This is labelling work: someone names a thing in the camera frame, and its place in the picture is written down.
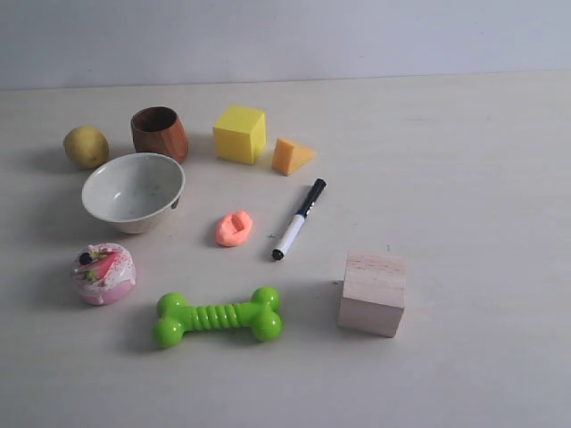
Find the white table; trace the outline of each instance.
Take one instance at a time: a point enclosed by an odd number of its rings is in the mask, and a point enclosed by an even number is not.
[[[251,167],[217,160],[230,103],[266,111]],[[168,105],[191,137],[176,213],[116,235],[82,210],[72,128],[132,152],[129,119]],[[571,72],[0,93],[1,425],[12,427],[568,427]],[[278,136],[318,150],[290,177]],[[316,177],[328,186],[292,251],[269,250]],[[250,241],[212,227],[247,210]],[[108,307],[73,294],[87,243],[126,245],[137,288]],[[336,326],[349,249],[403,256],[394,339]],[[154,304],[247,300],[272,285],[285,330],[199,333],[156,351]]]

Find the bowl rim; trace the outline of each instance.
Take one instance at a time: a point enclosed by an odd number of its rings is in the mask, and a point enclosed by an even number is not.
[[[178,172],[180,173],[180,176],[182,178],[181,183],[180,183],[180,187],[177,191],[177,194],[170,200],[170,202],[165,203],[165,205],[161,208],[159,208],[158,210],[153,211],[150,214],[147,214],[146,216],[142,216],[142,217],[136,217],[136,218],[129,218],[129,219],[116,219],[116,218],[107,218],[104,216],[100,216],[98,214],[95,214],[92,210],[90,210],[87,205],[86,205],[86,188],[87,186],[90,184],[90,182],[92,182],[93,180],[95,180],[95,176],[97,176],[98,174],[101,173],[101,171],[107,167],[109,167],[110,165],[114,164],[114,163],[119,163],[120,161],[125,161],[124,158],[157,158],[157,159],[161,159],[163,158],[164,160],[168,161],[170,164],[172,164],[173,166],[176,166],[178,169]],[[185,184],[186,184],[186,177],[185,177],[185,171],[183,170],[183,168],[180,166],[180,164],[172,159],[169,156],[166,156],[164,154],[159,154],[159,153],[152,153],[152,152],[139,152],[139,153],[130,153],[130,154],[125,154],[123,156],[120,156],[119,158],[115,158],[112,160],[109,160],[107,162],[105,162],[101,167],[97,168],[95,171],[93,171],[89,177],[86,179],[85,183],[83,184],[83,187],[81,188],[81,204],[83,205],[83,208],[89,213],[91,214],[93,217],[98,218],[102,221],[106,221],[109,223],[115,223],[115,224],[126,224],[126,223],[134,223],[136,221],[140,221],[140,220],[145,220],[147,218],[151,218],[156,216],[157,214],[159,214],[160,212],[165,211],[169,206],[171,206],[176,200],[178,200],[178,198],[180,198],[180,195],[182,194],[182,191],[185,188]]]

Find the white marker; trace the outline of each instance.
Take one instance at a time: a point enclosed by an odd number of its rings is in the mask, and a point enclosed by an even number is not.
[[[321,178],[315,180],[315,183],[313,184],[310,192],[307,193],[302,206],[295,212],[294,218],[292,218],[284,236],[282,236],[277,247],[271,252],[271,257],[273,257],[274,260],[281,260],[286,255],[287,251],[292,246],[292,243],[294,243],[295,237],[302,228],[303,223],[305,223],[305,219],[310,213],[311,208],[315,205],[315,202],[319,198],[321,192],[323,192],[323,189],[325,189],[326,185],[327,183]]]

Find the pink donut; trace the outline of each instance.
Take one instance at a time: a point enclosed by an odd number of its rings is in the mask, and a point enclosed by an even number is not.
[[[131,254],[117,243],[88,245],[71,267],[75,291],[92,305],[119,300],[131,291],[136,277]]]

